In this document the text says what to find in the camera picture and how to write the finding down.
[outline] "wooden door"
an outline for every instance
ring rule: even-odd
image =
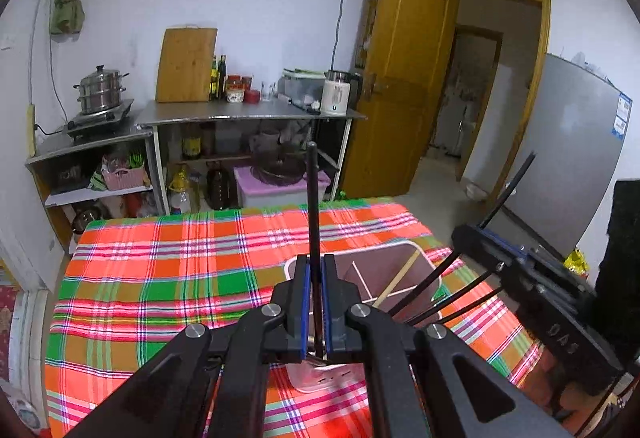
[[[429,143],[458,0],[378,0],[342,189],[349,198],[409,190]]]

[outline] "white electric kettle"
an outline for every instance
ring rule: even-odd
[[[355,73],[340,72],[339,70],[329,70],[325,76],[320,111],[327,115],[344,115],[350,106],[351,82],[358,81],[357,94],[362,88],[362,77]]]

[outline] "pink basket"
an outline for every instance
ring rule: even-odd
[[[120,189],[131,189],[145,184],[145,166],[135,169],[116,169],[113,173],[102,171],[102,177],[109,191],[119,191]]]

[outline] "plaid tablecloth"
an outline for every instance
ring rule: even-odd
[[[324,253],[413,240],[438,264],[449,253],[391,199],[321,205]],[[45,365],[53,438],[60,438],[186,325],[219,327],[266,303],[287,259],[308,252],[306,209],[243,209],[157,219],[94,222],[69,262],[54,309]],[[460,260],[440,295],[476,274]],[[488,293],[481,285],[444,315]],[[449,326],[511,382],[539,356],[505,305],[493,298]],[[366,385],[303,394],[273,366],[264,435],[371,436]]]

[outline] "wooden cutting board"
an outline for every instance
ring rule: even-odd
[[[211,61],[217,28],[167,28],[162,41],[156,101],[209,100]]]

